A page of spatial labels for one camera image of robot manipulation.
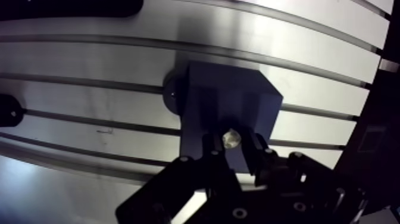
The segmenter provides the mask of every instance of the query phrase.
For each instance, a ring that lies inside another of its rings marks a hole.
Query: screw
[[[232,215],[237,219],[244,219],[247,217],[247,211],[244,208],[235,208],[232,211]]]

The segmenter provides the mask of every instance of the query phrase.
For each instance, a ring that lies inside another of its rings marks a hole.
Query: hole
[[[305,212],[307,206],[305,206],[305,204],[302,202],[296,202],[293,204],[293,208],[295,208],[296,211]]]
[[[305,173],[303,173],[301,175],[300,182],[304,183],[306,178],[307,178],[307,175]]]
[[[232,215],[237,219],[244,219],[247,217],[247,211],[243,208],[235,208],[232,211]]]

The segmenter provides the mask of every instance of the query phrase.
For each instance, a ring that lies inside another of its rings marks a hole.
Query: screw head
[[[302,156],[303,156],[303,153],[295,152],[295,156],[297,156],[297,157],[302,157]]]
[[[189,158],[186,156],[181,156],[181,157],[179,157],[179,160],[182,162],[187,162],[187,161],[189,161]]]

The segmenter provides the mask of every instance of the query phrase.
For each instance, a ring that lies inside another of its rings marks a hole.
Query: black mount
[[[221,135],[206,134],[199,160],[179,157],[116,211],[120,224],[170,223],[197,190],[208,200],[187,223],[357,223],[367,200],[351,181],[301,153],[280,158],[252,129],[239,131],[254,191],[243,191]]]
[[[198,160],[204,135],[240,127],[269,140],[283,97],[260,71],[190,61],[171,75],[163,99],[180,116],[180,155]],[[225,158],[236,172],[249,173],[241,146],[226,151]]]

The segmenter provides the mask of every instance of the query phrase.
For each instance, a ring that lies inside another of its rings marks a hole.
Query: dark panel
[[[143,0],[0,0],[0,21],[41,17],[127,17]]]
[[[361,117],[335,169],[373,197],[368,210],[400,202],[400,75],[378,71]]]

